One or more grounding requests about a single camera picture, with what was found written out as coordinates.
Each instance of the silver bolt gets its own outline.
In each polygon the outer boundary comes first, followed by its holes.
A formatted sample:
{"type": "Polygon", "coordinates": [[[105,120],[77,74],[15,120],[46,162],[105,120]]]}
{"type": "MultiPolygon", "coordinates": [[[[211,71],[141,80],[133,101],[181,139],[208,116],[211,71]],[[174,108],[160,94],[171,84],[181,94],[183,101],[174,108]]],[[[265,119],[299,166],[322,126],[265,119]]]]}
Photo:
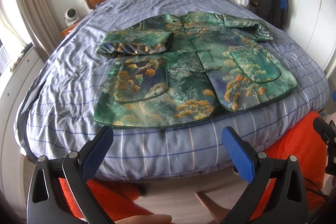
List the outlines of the silver bolt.
{"type": "Polygon", "coordinates": [[[39,162],[43,162],[45,161],[46,157],[45,155],[39,156],[39,158],[37,159],[39,162]]]}
{"type": "Polygon", "coordinates": [[[267,157],[266,153],[265,152],[259,152],[258,153],[258,157],[261,158],[261,159],[264,159],[267,157]]]}
{"type": "Polygon", "coordinates": [[[291,161],[297,161],[297,157],[294,156],[294,155],[291,155],[291,156],[289,157],[289,159],[290,159],[291,161]]]}
{"type": "Polygon", "coordinates": [[[72,152],[70,152],[70,154],[69,154],[69,158],[74,159],[74,158],[77,157],[77,155],[78,155],[78,153],[77,153],[76,151],[72,151],[72,152]]]}

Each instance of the bed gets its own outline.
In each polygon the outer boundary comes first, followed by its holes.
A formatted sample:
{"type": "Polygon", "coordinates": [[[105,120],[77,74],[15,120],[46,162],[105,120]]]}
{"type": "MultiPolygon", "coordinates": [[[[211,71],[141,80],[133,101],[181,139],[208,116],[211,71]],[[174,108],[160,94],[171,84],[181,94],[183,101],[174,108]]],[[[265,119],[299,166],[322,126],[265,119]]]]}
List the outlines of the bed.
{"type": "MultiPolygon", "coordinates": [[[[59,45],[34,81],[26,100],[41,83],[45,85],[27,121],[17,116],[16,139],[21,145],[26,141],[36,157],[54,159],[79,151],[99,131],[100,126],[93,121],[94,108],[114,63],[113,58],[95,53],[105,32],[130,27],[155,15],[183,15],[188,11],[258,19],[228,0],[86,2],[95,9],[59,45]]],[[[96,177],[146,182],[213,172],[232,164],[221,143],[223,127],[232,126],[243,140],[261,151],[310,110],[322,109],[329,97],[325,73],[288,34],[269,27],[274,40],[262,45],[296,78],[298,86],[290,96],[252,111],[221,114],[189,126],[115,129],[114,142],[96,177]]]]}

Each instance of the blue textured pad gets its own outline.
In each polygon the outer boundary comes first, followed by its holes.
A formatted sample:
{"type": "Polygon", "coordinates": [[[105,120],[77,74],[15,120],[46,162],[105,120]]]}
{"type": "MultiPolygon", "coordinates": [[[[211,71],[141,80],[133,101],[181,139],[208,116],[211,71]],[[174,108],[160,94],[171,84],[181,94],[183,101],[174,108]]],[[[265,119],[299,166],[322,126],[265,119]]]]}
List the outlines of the blue textured pad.
{"type": "Polygon", "coordinates": [[[254,178],[254,164],[245,153],[244,149],[232,135],[232,127],[225,127],[222,130],[222,143],[229,154],[233,164],[237,168],[241,178],[251,183],[254,178]]]}
{"type": "Polygon", "coordinates": [[[97,173],[112,143],[113,129],[108,127],[82,163],[82,179],[84,182],[95,177],[95,174],[97,173]]]}

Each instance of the finger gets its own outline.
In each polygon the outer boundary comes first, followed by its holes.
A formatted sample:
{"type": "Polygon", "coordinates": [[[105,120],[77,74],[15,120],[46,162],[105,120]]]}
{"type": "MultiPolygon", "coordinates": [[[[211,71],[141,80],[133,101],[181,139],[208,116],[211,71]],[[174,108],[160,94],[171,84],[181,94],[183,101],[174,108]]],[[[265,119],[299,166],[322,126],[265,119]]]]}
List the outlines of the finger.
{"type": "Polygon", "coordinates": [[[169,215],[132,216],[117,221],[115,224],[170,224],[172,221],[169,215]]]}

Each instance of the green jacket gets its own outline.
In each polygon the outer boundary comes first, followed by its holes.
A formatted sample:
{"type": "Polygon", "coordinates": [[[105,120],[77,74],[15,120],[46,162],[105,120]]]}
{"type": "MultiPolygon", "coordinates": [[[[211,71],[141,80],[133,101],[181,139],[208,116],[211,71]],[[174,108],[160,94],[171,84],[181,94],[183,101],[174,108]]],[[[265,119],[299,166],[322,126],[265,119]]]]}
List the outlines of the green jacket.
{"type": "Polygon", "coordinates": [[[159,15],[109,32],[97,52],[117,58],[94,120],[168,127],[279,100],[297,84],[258,44],[270,39],[261,20],[199,12],[159,15]]]}

